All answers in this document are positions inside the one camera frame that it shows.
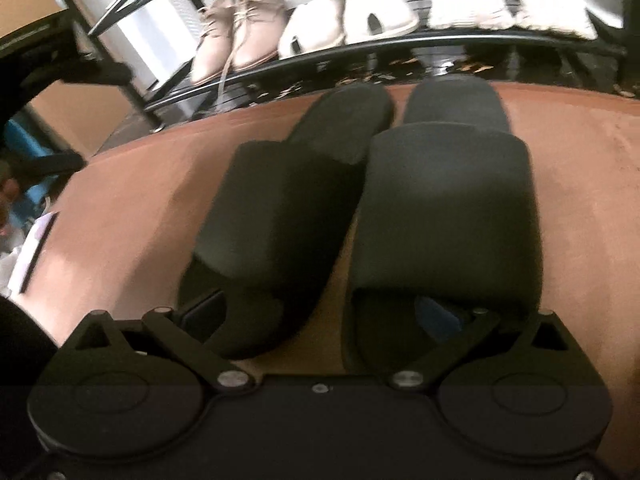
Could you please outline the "person left hand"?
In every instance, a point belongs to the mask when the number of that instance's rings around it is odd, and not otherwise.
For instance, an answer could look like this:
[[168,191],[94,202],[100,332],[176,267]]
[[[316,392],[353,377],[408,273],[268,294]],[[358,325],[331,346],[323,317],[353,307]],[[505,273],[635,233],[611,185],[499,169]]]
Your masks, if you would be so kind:
[[3,229],[10,220],[10,212],[13,203],[20,197],[20,184],[14,178],[7,178],[1,182],[0,188],[0,229]]

